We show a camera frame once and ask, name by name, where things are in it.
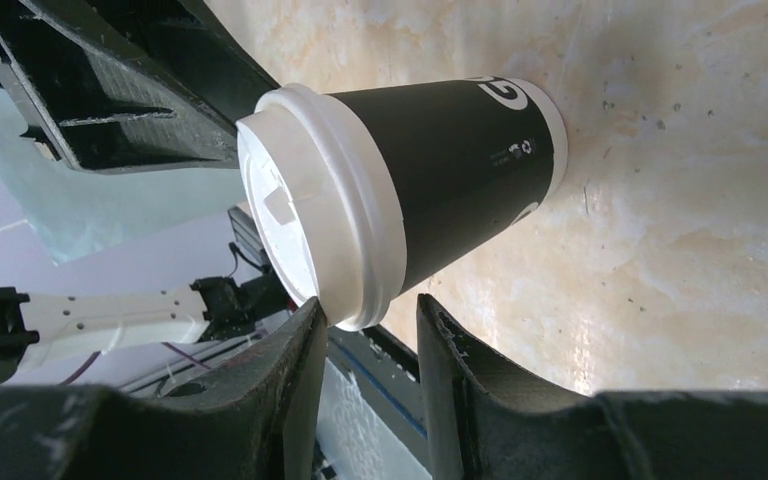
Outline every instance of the beige marble countertop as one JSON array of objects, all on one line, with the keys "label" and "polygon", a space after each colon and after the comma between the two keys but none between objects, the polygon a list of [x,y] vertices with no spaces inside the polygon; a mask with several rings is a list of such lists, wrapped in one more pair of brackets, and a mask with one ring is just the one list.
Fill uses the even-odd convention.
[{"label": "beige marble countertop", "polygon": [[[496,74],[570,138],[537,213],[423,283],[549,380],[768,388],[768,1],[210,0],[282,82]],[[385,324],[415,344],[415,298]]]}]

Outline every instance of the light blue panel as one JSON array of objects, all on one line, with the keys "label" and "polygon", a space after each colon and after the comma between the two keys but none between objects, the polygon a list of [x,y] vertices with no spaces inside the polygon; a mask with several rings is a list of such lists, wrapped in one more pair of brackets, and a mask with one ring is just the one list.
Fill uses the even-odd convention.
[{"label": "light blue panel", "polygon": [[26,130],[0,89],[0,176],[57,263],[222,212],[245,199],[236,169],[76,172],[20,139]]},{"label": "light blue panel", "polygon": [[431,480],[428,470],[410,453],[360,388],[325,361],[316,439],[339,478],[352,480]]}]

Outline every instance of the paper coffee cup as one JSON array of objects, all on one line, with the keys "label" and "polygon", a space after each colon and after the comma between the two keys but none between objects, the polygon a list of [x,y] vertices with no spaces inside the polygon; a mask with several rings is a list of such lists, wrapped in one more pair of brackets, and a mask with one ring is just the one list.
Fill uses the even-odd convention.
[{"label": "paper coffee cup", "polygon": [[243,182],[293,300],[359,330],[534,211],[563,177],[551,100],[482,77],[333,95],[288,85],[237,122]]}]

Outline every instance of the printed logo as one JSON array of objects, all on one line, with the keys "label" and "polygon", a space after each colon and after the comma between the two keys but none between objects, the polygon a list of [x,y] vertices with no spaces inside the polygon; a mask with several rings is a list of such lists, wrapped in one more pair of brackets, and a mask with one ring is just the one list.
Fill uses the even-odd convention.
[{"label": "printed logo", "polygon": [[523,155],[531,155],[534,148],[531,146],[531,141],[525,140],[522,143],[515,143],[508,147],[508,151],[514,155],[514,158],[522,158]]},{"label": "printed logo", "polygon": [[525,110],[528,107],[528,95],[522,87],[510,80],[496,77],[467,78],[490,95],[494,100],[511,110]]}]

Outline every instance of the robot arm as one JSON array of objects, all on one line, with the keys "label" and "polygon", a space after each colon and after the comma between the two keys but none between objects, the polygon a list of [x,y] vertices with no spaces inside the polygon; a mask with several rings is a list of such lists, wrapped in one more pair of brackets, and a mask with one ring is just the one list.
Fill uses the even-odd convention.
[{"label": "robot arm", "polygon": [[0,288],[0,383],[17,371],[93,352],[246,335],[287,309],[273,272],[236,285],[211,277],[158,293],[57,297]]},{"label": "robot arm", "polygon": [[207,306],[189,287],[141,295],[54,297],[31,294],[19,306],[39,334],[17,371],[76,355],[155,342],[195,343],[207,330]]}]

